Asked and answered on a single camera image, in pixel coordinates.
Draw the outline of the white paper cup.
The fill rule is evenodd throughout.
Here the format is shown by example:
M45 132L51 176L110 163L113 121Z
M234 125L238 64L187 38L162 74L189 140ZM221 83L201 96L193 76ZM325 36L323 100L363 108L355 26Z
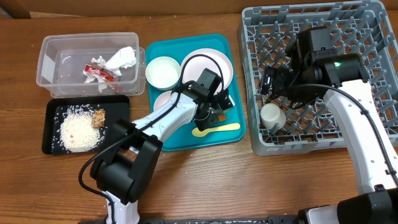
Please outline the white paper cup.
M282 128L286 123L285 113L275 104L265 104L260 110L260 118L267 129L272 129L275 125Z

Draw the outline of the pink bowl with food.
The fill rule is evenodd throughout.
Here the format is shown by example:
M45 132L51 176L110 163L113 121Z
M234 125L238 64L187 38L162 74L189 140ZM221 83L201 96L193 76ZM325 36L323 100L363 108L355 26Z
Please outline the pink bowl with food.
M170 99L172 94L172 91L165 91L163 93L161 93L155 100L154 105L153 105L153 109L154 111L156 111L157 109L159 109L162 105L164 105L166 102L168 102L168 100Z

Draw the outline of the white bowl with rice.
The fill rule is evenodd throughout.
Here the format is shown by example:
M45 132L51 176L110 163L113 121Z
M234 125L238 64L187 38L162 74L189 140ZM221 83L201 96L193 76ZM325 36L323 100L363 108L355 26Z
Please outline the white bowl with rice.
M158 90L171 90L180 80L180 64L171 57L157 57L146 67L146 79Z

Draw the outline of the white napkin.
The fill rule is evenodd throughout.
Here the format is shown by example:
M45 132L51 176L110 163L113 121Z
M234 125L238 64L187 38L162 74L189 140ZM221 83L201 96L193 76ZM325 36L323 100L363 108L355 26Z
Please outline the white napkin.
M127 69L133 67L136 62L136 50L130 46L119 49L108 61L106 61L102 56L99 56L98 59L91 59L92 65L104 68L118 77L122 75L120 72L121 68Z

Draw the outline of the red snack wrapper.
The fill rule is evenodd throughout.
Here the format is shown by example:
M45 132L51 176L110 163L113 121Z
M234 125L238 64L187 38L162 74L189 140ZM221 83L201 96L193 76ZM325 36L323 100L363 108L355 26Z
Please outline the red snack wrapper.
M97 80L98 91L100 93L107 89L107 87L110 87L115 93L119 93L122 90L121 85L108 84L108 82L117 82L118 76L114 72L100 67L96 63L86 64L83 74L86 76L85 83L91 83Z

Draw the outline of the orange carrot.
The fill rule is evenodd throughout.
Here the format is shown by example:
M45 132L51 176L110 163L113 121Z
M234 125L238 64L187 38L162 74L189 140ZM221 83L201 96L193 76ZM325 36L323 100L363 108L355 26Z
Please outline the orange carrot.
M218 120L219 120L219 122L225 121L226 120L226 115L225 114L219 114L218 115Z

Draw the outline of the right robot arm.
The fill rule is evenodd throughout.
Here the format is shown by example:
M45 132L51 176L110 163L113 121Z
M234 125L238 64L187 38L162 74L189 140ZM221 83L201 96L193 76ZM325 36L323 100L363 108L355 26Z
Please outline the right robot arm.
M289 68L267 67L261 92L299 109L322 99L354 166L358 195L336 205L304 208L295 223L396 223L397 153L374 105L370 77L357 54L338 54L327 27L301 31L287 49Z

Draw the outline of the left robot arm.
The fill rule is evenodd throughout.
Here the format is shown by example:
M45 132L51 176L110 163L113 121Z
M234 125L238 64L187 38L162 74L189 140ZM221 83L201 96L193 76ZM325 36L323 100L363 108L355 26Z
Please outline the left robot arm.
M117 120L104 149L78 174L85 190L105 198L104 223L138 223L137 201L152 179L164 141L190 122L200 131L209 129L232 107L223 72L206 68L198 80L181 82L170 99L146 117L131 123Z

